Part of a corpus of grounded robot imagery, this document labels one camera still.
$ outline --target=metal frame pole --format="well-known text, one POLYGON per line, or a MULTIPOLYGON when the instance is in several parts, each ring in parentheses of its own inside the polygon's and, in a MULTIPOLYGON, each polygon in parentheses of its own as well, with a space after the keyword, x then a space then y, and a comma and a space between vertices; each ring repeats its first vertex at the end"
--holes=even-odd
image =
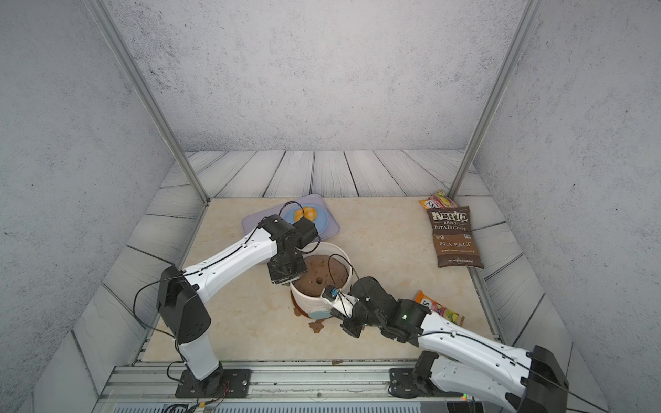
POLYGON ((454 198, 459 192, 463 178, 468 173, 468 169, 473 163, 473 159, 475 159, 475 155, 477 154, 482 141, 485 139, 486 130, 488 129, 488 126, 491 123, 491 119, 493 118, 494 113, 496 113, 496 109, 498 108, 498 103, 500 103, 500 99, 502 99, 502 95, 507 88, 507 82, 512 76, 512 72, 516 67, 516 63, 519 61, 519 57, 521 56, 525 42, 528 39, 530 32, 533 30, 535 21, 537 21, 542 2, 543 0, 528 0, 528 4, 525 6, 524 14, 521 17, 521 21, 519 22, 519 27, 517 27, 514 33, 514 38, 512 39, 510 48, 507 50, 502 65, 500 66, 498 77, 494 82, 485 108, 483 109, 482 115, 477 122, 477 126, 475 126, 475 131, 473 131, 473 135, 468 141, 468 145, 466 146, 466 150, 463 154, 463 159, 459 164, 457 174, 455 175, 455 178, 452 181, 452 185, 450 186, 448 196, 451 199, 454 198))
POLYGON ((143 105, 145 105, 145 109, 147 109, 151 119, 154 121, 154 124, 156 124, 156 127, 161 133, 161 137, 163 137, 163 140, 170 148, 172 154, 175 156, 177 163, 181 166, 181 170, 184 171, 184 175, 186 175, 188 181, 191 183, 191 185, 193 185, 195 192, 197 192, 199 197, 202 199, 204 205, 208 205, 209 196, 198 180, 195 171, 190 166, 186 154, 181 150, 181 146, 179 146, 179 142, 176 140, 175 134, 172 132, 172 129, 165 120, 159 105, 156 103, 156 100, 149 91, 145 79, 143 79, 142 75, 140 75, 140 71, 138 70, 137 65, 131 57, 128 49, 126 48, 122 37, 117 31, 117 28, 115 27, 115 24, 113 23, 105 4, 103 4, 102 0, 83 0, 83 2, 87 6, 87 9, 89 10, 94 20, 97 22, 98 28, 101 30, 101 34, 108 42, 110 49, 114 53, 115 57, 117 57, 120 65, 122 65, 124 68, 126 75, 129 77, 131 84, 137 92, 137 95, 140 97, 143 105))

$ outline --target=metal extrusion frame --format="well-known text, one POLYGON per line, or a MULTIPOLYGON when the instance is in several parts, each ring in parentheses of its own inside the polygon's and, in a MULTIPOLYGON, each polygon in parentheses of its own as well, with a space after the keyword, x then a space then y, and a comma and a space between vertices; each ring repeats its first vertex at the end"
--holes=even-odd
POLYGON ((83 0, 83 2, 97 23, 101 34, 108 42, 108 45, 117 58, 117 61, 119 61, 120 65, 126 72, 126 75, 136 90, 138 97, 140 97, 142 104, 145 106, 145 109, 151 116, 151 119, 154 121, 156 128, 158 128, 161 137, 163 137, 163 140, 168 145, 168 148, 170 148, 170 151, 174 155, 177 163, 179 166, 181 166, 181 170, 184 172, 184 175, 187 177, 191 185, 193 185, 195 192, 200 197, 204 205, 208 205, 209 196, 200 183, 200 180, 195 174, 195 171, 190 166, 188 157, 184 151, 182 151, 179 142, 175 138, 174 132, 170 128, 170 125, 167 123, 165 116, 161 112, 161 108, 159 108, 159 105, 156 103, 154 96, 149 91, 149 87, 147 87, 145 79, 140 74, 140 70, 137 68, 133 57, 129 53, 121 35, 117 31, 117 28, 115 27, 115 24, 112 21, 110 13, 108 12, 105 4, 103 4, 102 0, 83 0))
MULTIPOLYGON (((137 363, 131 367, 115 367, 97 404, 127 402, 195 402, 195 398, 175 399, 178 383, 169 379, 166 368, 169 363, 137 363)), ((331 361, 229 361, 223 362, 228 369, 251 369, 252 378, 247 398, 232 399, 236 402, 401 402, 388 395, 391 368, 413 368, 414 360, 398 361, 343 361, 335 365, 331 361)), ((171 375, 178 377, 184 370, 181 364, 170 368, 171 375)), ((461 397, 428 398, 461 402, 461 397)))
POLYGON ((539 12, 541 11, 543 0, 528 0, 527 5, 525 6, 524 14, 521 16, 519 21, 519 26, 514 32, 514 38, 510 44, 507 53, 505 53, 505 58, 502 61, 500 66, 500 71, 498 72, 498 77, 494 82, 493 87, 491 88, 491 93, 489 98, 486 101, 486 105, 482 110, 480 119, 477 121, 473 135, 466 145, 466 150, 464 151, 463 158, 459 164, 459 169, 455 175, 452 185, 450 186, 450 191, 448 196, 451 199, 456 197, 461 183, 463 182, 464 177, 468 173, 468 169, 475 159, 477 151, 480 149, 480 145, 485 139, 486 131, 491 123, 491 120, 498 109, 498 104, 502 99, 502 95, 507 89, 507 82, 512 76, 512 72, 516 68, 516 64, 521 57, 521 52, 524 49, 525 43, 530 35, 530 32, 533 30, 533 26, 537 21, 539 12))

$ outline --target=textured gray wall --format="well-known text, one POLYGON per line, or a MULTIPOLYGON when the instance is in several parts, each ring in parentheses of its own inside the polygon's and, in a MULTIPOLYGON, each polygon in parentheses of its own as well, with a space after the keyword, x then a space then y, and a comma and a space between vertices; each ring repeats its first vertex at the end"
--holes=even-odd
POLYGON ((525 0, 106 0, 185 150, 464 148, 525 0))
POLYGON ((616 412, 661 405, 661 3, 547 0, 480 175, 616 412))
POLYGON ((0 56, 0 411, 12 412, 173 158, 82 1, 0 2, 0 56))

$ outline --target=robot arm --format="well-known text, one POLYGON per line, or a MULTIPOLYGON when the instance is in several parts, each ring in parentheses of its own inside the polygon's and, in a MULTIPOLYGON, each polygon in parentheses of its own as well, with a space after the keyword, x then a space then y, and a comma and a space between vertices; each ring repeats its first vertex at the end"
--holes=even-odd
MULTIPOLYGON (((213 257, 182 271, 172 266, 161 274, 157 308, 186 362, 182 386, 189 383, 198 397, 215 396, 222 387, 223 368, 209 341, 211 318, 204 303, 269 258, 273 283, 297 280, 307 270, 300 249, 316 237, 317 230, 308 219, 290 225, 272 215, 249 236, 213 257)), ((438 389, 469 393, 511 412, 564 412, 566 408, 566 377, 546 349, 527 352, 483 338, 424 305, 396 301, 372 277, 358 280, 348 295, 328 286, 322 298, 353 337, 360 337, 365 325, 378 326, 385 337, 431 350, 422 353, 412 372, 424 394, 433 395, 438 389)))
POLYGON ((205 396, 219 388, 223 368, 209 341, 211 317, 204 303, 223 286, 267 260, 271 282, 295 281, 307 268, 300 248, 317 238, 315 225, 301 218, 291 225, 278 215, 265 217, 247 237, 195 265, 161 274, 157 309, 172 330, 178 351, 186 361, 184 380, 194 382, 205 396))
POLYGON ((484 338, 411 300, 386 293, 363 277, 348 295, 328 286, 322 294, 342 320, 342 329, 360 337, 363 325, 425 350, 412 375, 423 394, 468 393, 511 412, 564 412, 569 384, 555 356, 536 346, 532 352, 484 338))

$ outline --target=marble table surface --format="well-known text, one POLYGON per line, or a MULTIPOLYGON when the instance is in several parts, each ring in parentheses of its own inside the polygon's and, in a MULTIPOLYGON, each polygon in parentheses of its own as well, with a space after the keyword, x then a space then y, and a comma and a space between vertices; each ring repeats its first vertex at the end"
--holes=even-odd
MULTIPOLYGON (((340 224, 325 240, 347 252, 358 275, 372 276, 394 298, 414 299, 422 290, 457 313, 464 327, 492 334, 473 282, 464 267, 438 268, 432 230, 420 197, 324 198, 340 224)), ((241 220, 288 198, 215 198, 184 266, 217 253, 244 236, 241 220)), ((359 339, 342 331, 338 319, 324 321, 315 334, 297 317, 289 287, 273 285, 259 264, 226 285, 207 304, 210 339, 222 361, 414 359, 421 349, 383 337, 366 327, 359 339)), ((158 328, 167 329, 163 321, 158 328)), ((171 337, 155 332, 143 361, 179 359, 171 337)))

